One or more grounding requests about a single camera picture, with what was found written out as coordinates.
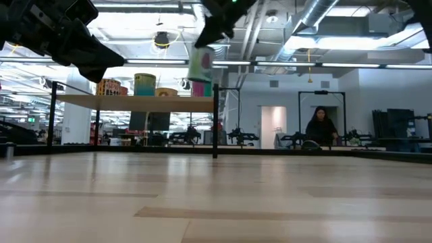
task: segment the door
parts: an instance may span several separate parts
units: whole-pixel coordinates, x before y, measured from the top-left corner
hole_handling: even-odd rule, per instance
[[[261,107],[261,148],[274,149],[276,132],[287,131],[286,107]]]

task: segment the column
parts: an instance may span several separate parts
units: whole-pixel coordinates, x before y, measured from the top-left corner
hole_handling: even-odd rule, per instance
[[[90,81],[82,77],[77,68],[71,68],[66,83],[70,86],[90,92]],[[83,94],[73,88],[66,87],[67,95],[89,95]],[[63,112],[63,126],[61,132],[61,143],[89,143],[90,141],[91,110],[65,103]]]

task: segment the exposed ductwork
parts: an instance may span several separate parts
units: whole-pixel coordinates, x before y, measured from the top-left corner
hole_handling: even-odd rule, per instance
[[[303,11],[294,16],[290,16],[285,27],[285,42],[287,43],[293,34],[300,31],[310,30],[311,34],[316,33],[318,24],[338,1],[339,0],[308,0],[304,5]],[[279,52],[271,58],[271,61],[289,61],[295,52],[295,49],[287,49],[284,45]],[[290,70],[286,67],[268,67],[263,70],[263,73],[275,75],[287,74],[289,71]]]
[[[302,17],[297,27],[294,29],[293,34],[306,30],[307,28],[316,28],[338,1],[339,0],[308,0],[304,5]]]

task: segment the shelf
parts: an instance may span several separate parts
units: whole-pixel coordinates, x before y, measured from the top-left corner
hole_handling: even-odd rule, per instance
[[[57,99],[101,111],[213,112],[213,98],[58,94]]]

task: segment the yellow container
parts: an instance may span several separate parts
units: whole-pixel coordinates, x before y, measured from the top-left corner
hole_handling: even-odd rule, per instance
[[[121,82],[104,78],[97,84],[96,95],[120,95],[121,87]]]
[[[120,95],[128,95],[128,88],[122,86],[120,88]]]
[[[164,96],[177,96],[178,91],[173,88],[157,88],[156,89],[156,96],[157,97],[164,97]]]

